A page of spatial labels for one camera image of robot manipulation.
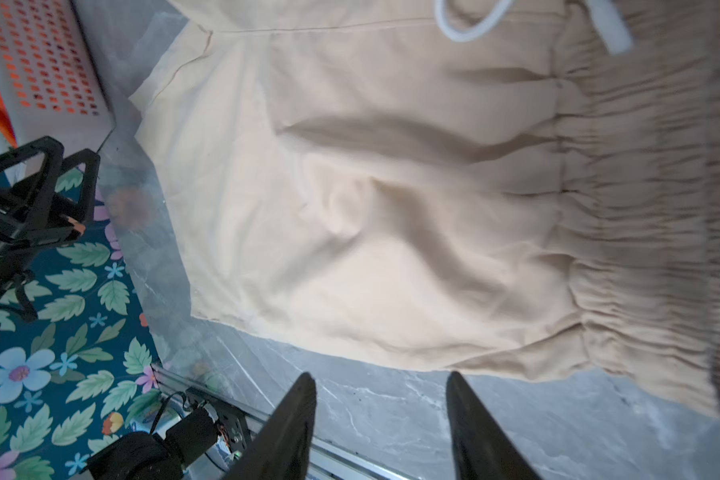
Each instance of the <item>floral tablecloth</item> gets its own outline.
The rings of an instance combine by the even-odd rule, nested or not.
[[[74,196],[81,181],[72,170],[57,191]],[[0,480],[74,475],[160,404],[155,347],[101,201],[95,219],[32,264],[39,320],[0,310]],[[17,303],[15,292],[0,302]]]

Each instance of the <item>marble surface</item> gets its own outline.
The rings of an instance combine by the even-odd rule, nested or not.
[[[390,370],[327,358],[190,316],[189,283],[152,163],[134,140],[127,96],[185,19],[163,0],[75,0],[116,118],[102,147],[100,186],[160,357],[183,376],[270,412],[300,372],[318,384],[316,434],[409,475],[454,476],[444,372]],[[654,398],[628,380],[587,372],[528,384],[470,384],[547,480],[720,479],[720,420]]]

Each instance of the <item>small blue flower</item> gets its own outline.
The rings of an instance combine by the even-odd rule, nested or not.
[[[106,278],[112,280],[113,278],[115,278],[115,276],[122,277],[122,272],[123,270],[125,270],[125,267],[119,266],[117,265],[117,262],[115,262],[112,264],[112,266],[106,266],[104,269],[109,272],[108,274],[106,274]]]
[[[43,401],[40,400],[40,394],[42,393],[42,390],[39,390],[35,394],[32,394],[31,392],[27,391],[24,392],[24,400],[19,400],[14,404],[14,407],[21,408],[24,407],[24,411],[26,413],[29,413],[32,411],[32,405],[43,405]]]
[[[89,316],[88,320],[90,320],[90,328],[94,328],[95,326],[104,326],[106,315],[101,316],[101,312],[98,312],[96,316]]]
[[[79,453],[74,454],[74,460],[69,460],[68,462],[64,463],[65,467],[69,467],[69,473],[67,475],[72,476],[76,474],[78,471],[83,470],[86,466],[86,460],[88,459],[90,455],[83,455],[80,456]]]
[[[77,360],[77,354],[67,357],[67,352],[64,352],[59,358],[60,362],[50,364],[51,370],[59,370],[59,376],[67,375],[67,369],[77,370],[77,363],[74,362]]]

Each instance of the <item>beige fabric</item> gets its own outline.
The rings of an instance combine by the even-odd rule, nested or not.
[[[600,367],[720,414],[720,0],[173,0],[135,93],[192,313],[334,356]],[[479,18],[490,0],[456,5]]]

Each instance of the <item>white plastic basket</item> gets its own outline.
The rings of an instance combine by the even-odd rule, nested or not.
[[[113,121],[70,0],[0,0],[0,95],[19,145],[98,150]]]

